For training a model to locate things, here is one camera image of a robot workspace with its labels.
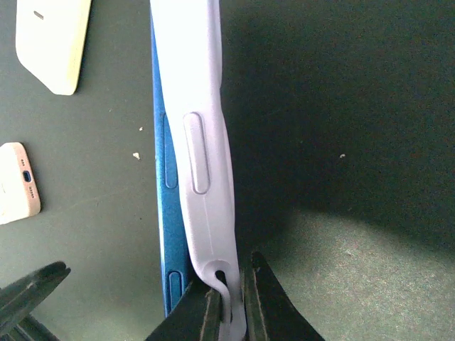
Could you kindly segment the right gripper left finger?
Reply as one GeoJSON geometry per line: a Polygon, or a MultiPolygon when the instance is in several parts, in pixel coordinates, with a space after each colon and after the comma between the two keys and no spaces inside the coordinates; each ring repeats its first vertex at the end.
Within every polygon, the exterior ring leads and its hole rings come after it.
{"type": "Polygon", "coordinates": [[[189,283],[177,306],[146,341],[216,341],[221,305],[220,294],[197,278],[189,283]]]}

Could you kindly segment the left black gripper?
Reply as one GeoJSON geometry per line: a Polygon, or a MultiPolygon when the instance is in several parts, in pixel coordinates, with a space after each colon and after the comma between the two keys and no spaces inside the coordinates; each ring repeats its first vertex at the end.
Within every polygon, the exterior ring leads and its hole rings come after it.
{"type": "Polygon", "coordinates": [[[57,340],[31,312],[68,277],[62,261],[41,267],[1,289],[2,340],[57,340]]]}

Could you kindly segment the blue phone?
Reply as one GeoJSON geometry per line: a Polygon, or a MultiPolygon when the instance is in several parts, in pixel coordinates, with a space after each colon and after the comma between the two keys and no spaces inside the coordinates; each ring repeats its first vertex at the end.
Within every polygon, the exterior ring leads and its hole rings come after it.
{"type": "Polygon", "coordinates": [[[154,31],[151,31],[156,194],[164,313],[178,305],[193,275],[178,189],[176,156],[166,116],[154,31]]]}

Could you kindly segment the pink cased phone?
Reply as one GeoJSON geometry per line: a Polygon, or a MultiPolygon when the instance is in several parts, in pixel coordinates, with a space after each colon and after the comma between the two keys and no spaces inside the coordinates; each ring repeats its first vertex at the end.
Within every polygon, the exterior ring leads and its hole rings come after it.
{"type": "Polygon", "coordinates": [[[41,200],[23,144],[1,146],[1,225],[37,215],[41,200]]]}

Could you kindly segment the lavender phone case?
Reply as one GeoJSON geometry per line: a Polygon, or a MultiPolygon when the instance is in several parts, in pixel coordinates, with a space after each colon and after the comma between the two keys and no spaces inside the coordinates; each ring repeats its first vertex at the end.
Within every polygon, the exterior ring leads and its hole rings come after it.
{"type": "Polygon", "coordinates": [[[161,88],[176,155],[191,263],[222,298],[220,340],[242,340],[247,323],[235,240],[235,196],[220,88],[217,1],[152,1],[161,88]]]}

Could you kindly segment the beige cased phone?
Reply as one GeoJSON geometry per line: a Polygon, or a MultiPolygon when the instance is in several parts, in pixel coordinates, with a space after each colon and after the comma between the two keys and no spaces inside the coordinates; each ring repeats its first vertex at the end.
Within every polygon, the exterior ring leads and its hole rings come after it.
{"type": "Polygon", "coordinates": [[[16,55],[53,94],[75,93],[90,0],[27,1],[16,6],[16,55]]]}

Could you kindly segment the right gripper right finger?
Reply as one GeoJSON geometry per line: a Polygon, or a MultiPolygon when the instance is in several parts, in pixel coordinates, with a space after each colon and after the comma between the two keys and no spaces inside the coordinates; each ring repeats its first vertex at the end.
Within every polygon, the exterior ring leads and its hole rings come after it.
{"type": "Polygon", "coordinates": [[[248,340],[322,340],[296,309],[261,253],[250,254],[243,274],[248,340]]]}

